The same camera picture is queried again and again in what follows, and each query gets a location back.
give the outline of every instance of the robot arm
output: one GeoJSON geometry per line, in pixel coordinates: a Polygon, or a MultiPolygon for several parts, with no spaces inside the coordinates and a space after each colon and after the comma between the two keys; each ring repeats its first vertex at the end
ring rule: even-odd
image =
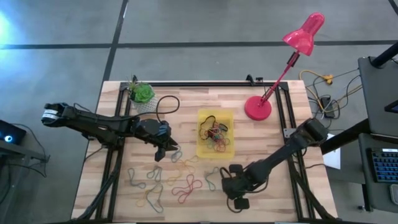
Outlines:
{"type": "Polygon", "coordinates": [[[221,168],[223,192],[229,199],[234,200],[235,209],[248,209],[249,201],[243,198],[246,193],[258,193],[264,190],[265,188],[257,189],[268,181],[269,174],[275,166],[301,149],[319,146],[326,140],[327,135],[328,130],[317,119],[306,120],[290,135],[286,144],[268,158],[252,162],[245,168],[240,164],[231,164],[229,171],[224,167],[221,168]]]}
{"type": "Polygon", "coordinates": [[[88,138],[96,138],[106,147],[121,147],[121,140],[135,137],[158,147],[155,161],[159,162],[166,151],[177,150],[178,145],[171,136],[171,127],[166,121],[143,119],[138,116],[103,116],[78,110],[66,103],[46,104],[42,123],[48,127],[68,127],[88,138]]]}

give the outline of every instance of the yellow bin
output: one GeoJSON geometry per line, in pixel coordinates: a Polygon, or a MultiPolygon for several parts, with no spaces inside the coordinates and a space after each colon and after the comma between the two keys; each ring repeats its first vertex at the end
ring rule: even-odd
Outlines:
{"type": "Polygon", "coordinates": [[[233,111],[200,109],[198,112],[197,156],[209,159],[232,159],[234,155],[233,111]],[[221,131],[221,135],[219,135],[219,138],[225,140],[224,144],[217,145],[211,138],[206,139],[205,132],[213,126],[214,120],[228,128],[228,131],[221,131]]]}

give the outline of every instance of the gray floor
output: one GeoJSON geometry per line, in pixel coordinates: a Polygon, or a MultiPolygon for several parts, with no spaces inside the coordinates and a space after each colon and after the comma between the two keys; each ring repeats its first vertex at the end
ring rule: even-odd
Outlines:
{"type": "MultiPolygon", "coordinates": [[[[122,0],[2,0],[0,46],[110,44],[121,5],[122,0]]],[[[387,0],[130,0],[119,43],[280,41],[313,11],[326,16],[316,40],[391,40],[398,35],[398,16],[387,0]]],[[[301,56],[286,79],[298,79],[303,69],[338,75],[357,68],[358,57],[386,48],[316,46],[311,57],[301,56]]],[[[242,80],[247,74],[274,80],[291,53],[286,46],[118,49],[109,79],[125,80],[133,73],[141,80],[242,80]]],[[[42,126],[40,117],[44,104],[51,102],[78,102],[94,110],[108,56],[109,49],[0,50],[0,119],[30,126],[51,154],[46,179],[32,172],[24,176],[7,223],[70,218],[87,141],[67,128],[42,126]]],[[[332,86],[319,84],[320,94],[340,97],[357,74],[337,78],[332,86]]],[[[306,84],[313,78],[305,74],[306,84]]],[[[359,91],[331,129],[348,128],[365,117],[359,91]]],[[[26,144],[40,150],[30,136],[26,144]]],[[[356,153],[355,143],[347,148],[348,156],[356,153]]],[[[361,186],[341,181],[335,170],[328,175],[340,218],[396,222],[397,214],[357,210],[363,204],[361,186]]]]}

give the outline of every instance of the keyboard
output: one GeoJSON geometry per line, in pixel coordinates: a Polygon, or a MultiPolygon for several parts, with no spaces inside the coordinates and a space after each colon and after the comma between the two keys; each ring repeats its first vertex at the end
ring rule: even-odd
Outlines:
{"type": "Polygon", "coordinates": [[[368,149],[375,182],[398,183],[398,149],[368,149]]]}

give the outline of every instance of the green plant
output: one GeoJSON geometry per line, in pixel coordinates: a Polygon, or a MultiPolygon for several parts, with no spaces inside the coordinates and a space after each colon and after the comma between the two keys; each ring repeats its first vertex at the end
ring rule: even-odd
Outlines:
{"type": "Polygon", "coordinates": [[[137,83],[134,80],[129,83],[129,91],[130,100],[136,103],[148,103],[155,96],[148,83],[137,83]]]}

